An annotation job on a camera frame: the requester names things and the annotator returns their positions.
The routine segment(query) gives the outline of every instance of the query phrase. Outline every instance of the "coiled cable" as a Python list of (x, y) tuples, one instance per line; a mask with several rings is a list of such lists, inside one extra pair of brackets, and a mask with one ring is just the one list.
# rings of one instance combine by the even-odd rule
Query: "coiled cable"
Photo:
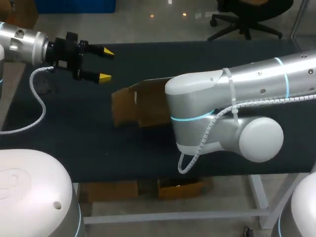
[[(282, 98), (282, 99), (272, 99), (272, 100), (257, 100), (257, 101), (251, 101), (251, 102), (243, 102), (236, 104), (235, 108), (240, 109), (240, 108), (245, 108), (245, 107), (257, 107), (257, 106), (262, 106), (262, 105), (278, 105), (278, 104), (285, 104), (285, 103), (292, 103), (292, 102), (299, 102), (299, 101), (307, 101), (307, 100), (314, 100), (316, 98), (316, 94), (314, 95), (306, 95), (306, 96), (297, 96), (297, 97), (291, 97), (291, 98)], [(207, 126), (207, 129), (205, 130), (205, 133), (203, 135), (203, 138), (198, 146), (197, 152), (190, 161), (190, 163), (187, 165), (185, 169), (182, 169), (182, 161), (184, 158), (184, 153), (181, 153), (179, 162), (178, 162), (178, 171), (181, 174), (187, 173), (192, 166), (196, 163), (198, 160), (200, 153), (207, 141), (207, 138), (209, 136), (209, 133), (214, 126), (215, 122), (220, 119), (223, 115), (227, 114), (228, 112), (232, 111), (233, 106), (229, 106), (222, 111), (220, 111), (209, 123)]]
[(35, 89), (34, 89), (34, 84), (33, 84), (33, 80), (34, 77), (37, 73), (39, 72), (49, 72), (51, 70), (53, 70), (54, 67), (43, 67), (43, 68), (38, 68), (36, 70), (34, 70), (32, 72), (32, 74), (30, 75), (30, 89), (31, 92), (33, 93), (34, 97), (36, 98), (36, 100), (40, 103), (41, 107), (42, 107), (42, 113), (41, 116), (33, 123), (31, 123), (30, 125), (27, 125), (25, 127), (22, 127), (20, 129), (16, 129), (16, 130), (11, 130), (11, 131), (0, 131), (0, 135), (6, 135), (6, 134), (12, 134), (12, 133), (17, 133), (17, 132), (22, 132), (25, 131), (31, 127), (34, 127), (35, 125), (37, 125), (39, 122), (41, 122), (46, 114), (46, 106), (44, 104), (44, 102), (41, 100), (41, 98), (39, 97), (39, 95), (36, 93)]

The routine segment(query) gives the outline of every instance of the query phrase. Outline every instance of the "cardboard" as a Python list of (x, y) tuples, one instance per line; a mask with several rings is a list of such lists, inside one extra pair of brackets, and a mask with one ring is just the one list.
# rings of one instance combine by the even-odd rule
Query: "cardboard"
[(0, 20), (20, 28), (32, 29), (39, 17), (34, 0), (0, 0)]
[(138, 197), (137, 181), (81, 184), (79, 199), (83, 202), (116, 201)]
[(158, 180), (158, 197), (162, 200), (198, 197), (204, 184), (200, 180)]
[(144, 80), (112, 94), (115, 126), (137, 122), (140, 127), (170, 123), (170, 112), (164, 92), (169, 79)]

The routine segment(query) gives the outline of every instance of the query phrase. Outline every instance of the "office chair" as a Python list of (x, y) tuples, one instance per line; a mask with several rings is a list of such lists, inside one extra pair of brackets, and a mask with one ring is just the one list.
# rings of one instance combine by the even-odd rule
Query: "office chair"
[(207, 40), (212, 41), (220, 36), (226, 35), (232, 31), (239, 30), (244, 34), (246, 40), (251, 40), (249, 29), (255, 29), (267, 32), (282, 38), (282, 33), (259, 22), (272, 19), (286, 12), (293, 5), (293, 0), (268, 0), (262, 5), (251, 5), (239, 0), (227, 0), (225, 3), (226, 10), (234, 13), (236, 16), (213, 14), (210, 20), (212, 27), (217, 26), (217, 19), (230, 22), (231, 25), (215, 33)]

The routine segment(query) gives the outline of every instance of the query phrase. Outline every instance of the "black table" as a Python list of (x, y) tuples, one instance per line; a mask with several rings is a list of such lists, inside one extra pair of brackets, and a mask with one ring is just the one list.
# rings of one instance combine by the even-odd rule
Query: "black table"
[[(170, 125), (140, 129), (136, 124), (115, 128), (111, 94), (144, 79), (211, 71), (298, 52), (291, 41), (214, 41), (111, 44), (114, 61), (86, 55), (88, 70), (113, 75), (113, 82), (96, 85), (75, 81), (66, 72), (45, 75), (53, 92), (42, 96), (47, 114), (42, 123), (22, 133), (1, 137), (1, 149), (35, 149), (57, 158), (73, 182), (98, 182), (161, 177), (178, 173), (177, 150)], [(35, 121), (41, 113), (28, 86), (27, 68), (10, 106), (5, 130)], [(316, 158), (316, 102), (251, 109), (284, 130), (279, 154), (253, 163), (236, 154), (201, 156), (187, 176), (309, 172)]]

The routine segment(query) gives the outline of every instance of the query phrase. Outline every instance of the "floor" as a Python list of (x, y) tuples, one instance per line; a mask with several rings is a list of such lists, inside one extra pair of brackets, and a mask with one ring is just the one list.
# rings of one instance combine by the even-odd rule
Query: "floor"
[[(301, 0), (295, 0), (289, 11), (264, 24), (282, 31), (284, 37), (289, 36), (300, 2)], [(306, 35), (310, 42), (305, 44), (306, 49), (315, 45), (315, 41), (308, 38), (308, 35), (316, 34), (316, 29), (311, 24), (316, 3), (311, 2), (308, 14), (298, 31), (299, 34)], [(118, 0), (115, 14), (40, 15), (35, 29), (46, 32), (51, 40), (55, 37), (64, 38), (67, 31), (76, 32), (80, 39), (90, 43), (206, 40), (228, 26), (228, 23), (219, 21), (216, 28), (210, 27), (209, 20), (213, 13), (217, 13), (216, 0)], [(253, 39), (274, 37), (257, 31), (251, 31), (251, 34)], [(222, 39), (244, 40), (238, 32), (230, 33)], [(0, 125), (23, 70), (22, 64), (5, 65)], [(268, 197), (272, 198), (284, 175), (263, 175), (262, 179)], [(92, 215), (250, 208), (254, 208), (254, 200), (247, 177), (229, 176), (215, 177), (214, 189), (205, 191), (199, 198), (157, 201), (152, 197), (141, 197), (129, 201), (95, 203)], [(87, 236), (241, 237), (245, 225), (255, 230), (256, 237), (270, 236), (270, 231), (260, 230), (258, 218), (94, 225), (88, 226)]]
[[(285, 175), (262, 175), (267, 197), (271, 200)], [(201, 197), (184, 200), (158, 200), (155, 196), (134, 200), (94, 203), (92, 215), (122, 215), (176, 211), (247, 210), (255, 207), (246, 176), (214, 177)], [(270, 230), (261, 230), (257, 217), (216, 220), (156, 221), (87, 226), (87, 237), (242, 237), (244, 226), (254, 229), (256, 237), (269, 237)]]
[[(300, 2), (296, 0), (289, 11), (263, 23), (288, 36)], [(35, 29), (46, 32), (52, 40), (65, 37), (67, 31), (76, 32), (90, 43), (206, 40), (229, 25), (219, 21), (217, 27), (210, 27), (213, 13), (218, 13), (216, 0), (118, 0), (115, 14), (46, 14), (39, 17)], [(256, 30), (251, 34), (254, 39), (277, 39)], [(243, 36), (235, 31), (223, 39)]]

